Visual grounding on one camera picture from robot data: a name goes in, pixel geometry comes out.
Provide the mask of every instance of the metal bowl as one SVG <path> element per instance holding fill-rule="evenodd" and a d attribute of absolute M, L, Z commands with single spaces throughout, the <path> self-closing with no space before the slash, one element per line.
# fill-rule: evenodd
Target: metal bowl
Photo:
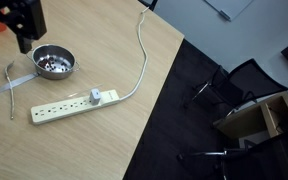
<path fill-rule="evenodd" d="M 47 79 L 64 79 L 80 68 L 71 52 L 52 44 L 35 48 L 32 60 L 37 73 Z"/>

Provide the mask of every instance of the light wood tabletop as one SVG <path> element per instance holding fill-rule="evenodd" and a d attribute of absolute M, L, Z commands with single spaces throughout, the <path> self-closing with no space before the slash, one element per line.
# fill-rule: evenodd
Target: light wood tabletop
<path fill-rule="evenodd" d="M 145 7 L 138 1 L 43 0 L 42 6 L 48 31 L 33 48 L 62 46 L 81 68 L 63 80 L 39 76 L 15 87 L 13 120 L 10 91 L 0 93 L 0 179 L 122 179 L 183 35 L 147 11 L 142 40 L 149 61 L 138 91 L 112 106 L 34 125 L 32 107 L 76 92 L 101 85 L 127 95 L 144 63 L 137 24 Z M 0 33 L 0 86 L 12 61 L 11 80 L 35 72 L 7 30 Z"/>

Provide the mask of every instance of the wall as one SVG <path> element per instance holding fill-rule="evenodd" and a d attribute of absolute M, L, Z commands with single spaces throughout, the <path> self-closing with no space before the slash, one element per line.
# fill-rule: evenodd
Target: wall
<path fill-rule="evenodd" d="M 155 12 L 226 70 L 255 58 L 288 87 L 288 0 L 254 0 L 232 22 L 204 0 L 159 0 Z"/>

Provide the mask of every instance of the white cable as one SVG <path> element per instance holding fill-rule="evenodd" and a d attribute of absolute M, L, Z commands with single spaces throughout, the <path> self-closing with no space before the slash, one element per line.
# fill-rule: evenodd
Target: white cable
<path fill-rule="evenodd" d="M 147 61 L 148 61 L 148 56 L 147 56 L 147 52 L 146 52 L 146 50 L 145 50 L 145 48 L 144 48 L 144 45 L 143 45 L 143 42 L 142 42 L 142 38 L 141 38 L 141 25 L 142 25 L 143 22 L 144 22 L 145 12 L 146 12 L 148 9 L 149 9 L 149 7 L 145 8 L 145 9 L 141 12 L 142 20 L 141 20 L 141 22 L 138 24 L 138 30 L 137 30 L 137 37 L 138 37 L 139 43 L 140 43 L 141 48 L 142 48 L 143 53 L 144 53 L 144 64 L 143 64 L 142 72 L 141 72 L 141 75 L 140 75 L 140 77 L 139 77 L 139 79 L 138 79 L 138 81 L 137 81 L 134 89 L 133 89 L 129 94 L 127 94 L 126 96 L 120 98 L 120 101 L 123 101 L 123 100 L 131 97 L 131 96 L 135 93 L 135 91 L 138 89 L 138 87 L 139 87 L 139 85 L 140 85 L 140 83 L 141 83 L 141 81 L 142 81 L 142 79 L 143 79 L 143 75 L 144 75 L 144 72 L 145 72 L 145 69 L 146 69 L 146 64 L 147 64 Z"/>

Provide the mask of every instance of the power strip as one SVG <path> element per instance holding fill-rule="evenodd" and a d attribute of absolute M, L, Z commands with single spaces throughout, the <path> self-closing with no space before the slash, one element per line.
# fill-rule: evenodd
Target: power strip
<path fill-rule="evenodd" d="M 89 98 L 84 96 L 55 103 L 34 106 L 31 108 L 33 123 L 43 124 L 75 114 L 116 104 L 120 101 L 115 90 L 101 92 L 101 100 L 97 105 L 92 105 Z"/>

